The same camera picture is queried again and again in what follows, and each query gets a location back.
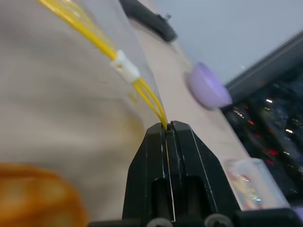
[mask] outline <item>orange object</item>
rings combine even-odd
[[[0,164],[1,227],[85,227],[78,193],[59,175],[25,164]]]

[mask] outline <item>white wall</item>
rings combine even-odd
[[[227,83],[303,28],[302,0],[150,0],[178,42]]]

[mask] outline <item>white cable clip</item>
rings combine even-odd
[[[125,53],[121,50],[117,51],[117,58],[111,61],[110,64],[127,83],[133,83],[140,78],[138,68],[128,60]]]

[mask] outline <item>red light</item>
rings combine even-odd
[[[276,150],[269,150],[269,154],[271,154],[271,155],[277,155],[278,151],[276,151]]]
[[[269,164],[271,164],[272,166],[274,166],[274,163],[273,163],[272,161],[267,160],[267,162],[268,162]]]

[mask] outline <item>black tool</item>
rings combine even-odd
[[[241,211],[217,157],[188,124],[150,127],[128,171],[121,221],[89,227],[301,227],[291,209]]]
[[[172,42],[177,38],[177,34],[166,19],[154,14],[137,0],[120,0],[120,3],[128,17],[135,19],[164,41]]]

